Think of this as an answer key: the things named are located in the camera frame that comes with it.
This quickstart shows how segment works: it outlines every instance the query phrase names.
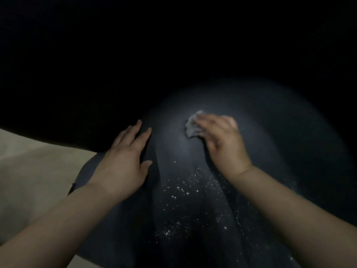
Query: beige floor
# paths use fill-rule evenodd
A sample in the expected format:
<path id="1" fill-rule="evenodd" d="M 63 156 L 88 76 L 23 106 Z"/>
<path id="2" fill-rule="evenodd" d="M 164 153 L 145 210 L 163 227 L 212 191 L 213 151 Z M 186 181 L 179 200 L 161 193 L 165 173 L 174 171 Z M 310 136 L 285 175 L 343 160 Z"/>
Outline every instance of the beige floor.
<path id="1" fill-rule="evenodd" d="M 0 243 L 65 197 L 93 152 L 0 130 Z M 70 268 L 98 267 L 76 256 Z"/>

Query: dark background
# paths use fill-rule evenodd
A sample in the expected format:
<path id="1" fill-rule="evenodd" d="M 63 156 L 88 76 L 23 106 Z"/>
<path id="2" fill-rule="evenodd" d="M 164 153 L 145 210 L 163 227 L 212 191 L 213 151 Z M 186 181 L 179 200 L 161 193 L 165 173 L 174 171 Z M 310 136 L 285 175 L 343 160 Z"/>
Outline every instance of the dark background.
<path id="1" fill-rule="evenodd" d="M 357 0 L 2 0 L 0 127 L 93 151 L 169 93 L 298 90 L 356 158 Z"/>

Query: person's left forearm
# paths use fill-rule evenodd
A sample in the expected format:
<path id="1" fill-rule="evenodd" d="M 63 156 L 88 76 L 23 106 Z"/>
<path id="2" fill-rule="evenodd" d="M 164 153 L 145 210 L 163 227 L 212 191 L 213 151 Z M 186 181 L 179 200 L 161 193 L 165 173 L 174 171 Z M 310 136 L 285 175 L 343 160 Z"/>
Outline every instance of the person's left forearm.
<path id="1" fill-rule="evenodd" d="M 115 205 L 98 185 L 85 185 L 0 247 L 0 267 L 65 267 Z"/>

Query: bare skin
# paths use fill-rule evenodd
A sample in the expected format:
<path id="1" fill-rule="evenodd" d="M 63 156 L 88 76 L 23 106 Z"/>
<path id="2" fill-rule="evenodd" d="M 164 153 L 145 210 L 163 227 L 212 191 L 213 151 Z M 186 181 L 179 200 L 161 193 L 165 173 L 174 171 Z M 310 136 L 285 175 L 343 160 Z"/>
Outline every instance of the bare skin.
<path id="1" fill-rule="evenodd" d="M 122 131 L 87 185 L 75 190 L 0 247 L 0 267 L 66 267 L 91 230 L 117 203 L 145 181 L 151 161 L 140 154 L 151 129 L 135 135 L 141 122 Z"/>
<path id="2" fill-rule="evenodd" d="M 205 114 L 196 123 L 218 170 L 275 226 L 302 266 L 356 267 L 356 227 L 253 166 L 232 117 Z"/>

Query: person's right forearm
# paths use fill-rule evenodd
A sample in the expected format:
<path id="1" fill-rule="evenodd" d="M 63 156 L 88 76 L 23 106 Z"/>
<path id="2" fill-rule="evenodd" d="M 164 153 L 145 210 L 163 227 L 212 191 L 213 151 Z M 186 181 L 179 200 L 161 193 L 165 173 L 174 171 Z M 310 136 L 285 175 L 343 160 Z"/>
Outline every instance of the person's right forearm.
<path id="1" fill-rule="evenodd" d="M 356 227 L 295 194 L 257 167 L 229 180 L 274 225 L 307 267 L 355 267 Z"/>

